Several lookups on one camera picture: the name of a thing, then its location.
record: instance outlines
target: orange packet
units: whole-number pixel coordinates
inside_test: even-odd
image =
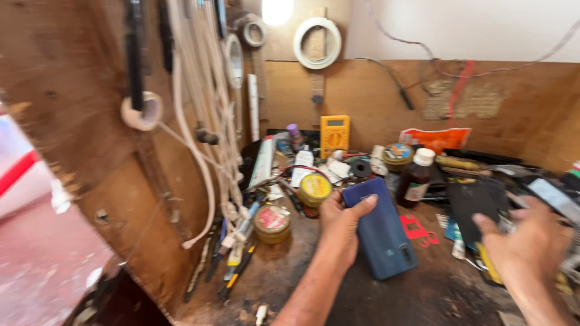
[[[399,143],[424,145],[441,155],[444,148],[463,148],[471,133],[471,128],[451,128],[439,131],[423,131],[415,128],[401,131]]]

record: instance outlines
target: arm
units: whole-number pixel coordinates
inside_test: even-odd
[[[346,271],[357,254],[357,223],[376,205],[372,195],[355,207],[345,209],[340,191],[322,203],[322,235],[318,249],[302,280],[272,326],[322,326],[334,303]]]
[[[530,209],[513,214],[517,230],[501,234],[487,216],[473,217],[483,244],[507,290],[530,326],[576,325],[554,282],[573,229],[559,225],[558,215],[534,197]]]

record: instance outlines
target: hand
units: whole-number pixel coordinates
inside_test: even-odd
[[[506,286],[529,281],[529,276],[553,285],[574,230],[556,221],[559,217],[535,197],[526,197],[529,209],[513,214],[520,223],[509,235],[501,234],[487,216],[475,214],[474,222],[483,234],[483,245]]]
[[[358,220],[373,210],[376,200],[377,196],[371,195],[356,206],[345,208],[341,191],[335,190],[320,206],[322,234],[317,254],[335,259],[341,273],[352,266],[357,256]]]

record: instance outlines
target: wooden workbench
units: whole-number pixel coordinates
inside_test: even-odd
[[[188,325],[255,325],[256,309],[270,305],[268,321],[280,312],[298,285],[318,243],[320,222],[292,213],[292,235],[278,245],[260,243],[230,295],[227,306],[217,297],[224,286],[225,264],[209,284],[201,282],[192,301],[177,312]],[[505,289],[484,283],[468,262],[451,256],[453,243],[436,220],[438,210],[419,204],[413,214],[438,245],[427,248],[411,240],[419,267],[386,281],[372,278],[360,251],[342,282],[327,325],[500,325],[496,311],[520,314]]]

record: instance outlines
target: wooden wall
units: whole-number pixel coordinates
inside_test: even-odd
[[[421,61],[384,61],[391,66],[403,86],[418,80]],[[476,72],[492,68],[516,67],[522,63],[478,61]],[[311,102],[308,73],[299,63],[266,63],[270,119],[260,130],[284,128],[297,123],[310,125]],[[473,128],[466,148],[524,158],[530,164],[563,171],[571,161],[580,160],[580,145],[571,141],[577,133],[580,115],[580,64],[539,63],[519,71],[506,71],[474,78],[467,85],[491,83],[505,94],[498,115],[479,119],[474,114],[456,119],[454,127]],[[325,70],[325,115],[346,114],[351,118],[350,148],[370,151],[374,144],[398,141],[401,130],[446,129],[448,121],[425,121],[422,108],[427,95],[420,87],[408,90],[415,111],[407,110],[387,72],[365,60],[345,60]],[[427,73],[427,79],[439,79]]]
[[[165,122],[177,131],[156,2],[148,3],[153,74],[145,85],[162,96]],[[0,3],[0,87],[12,117],[87,221],[170,318],[201,246],[183,250],[181,235],[205,226],[207,194],[185,146],[160,129],[138,132],[121,121],[128,95],[123,19],[123,2],[116,0]],[[100,209],[108,223],[95,220]],[[175,224],[174,210],[180,212]]]

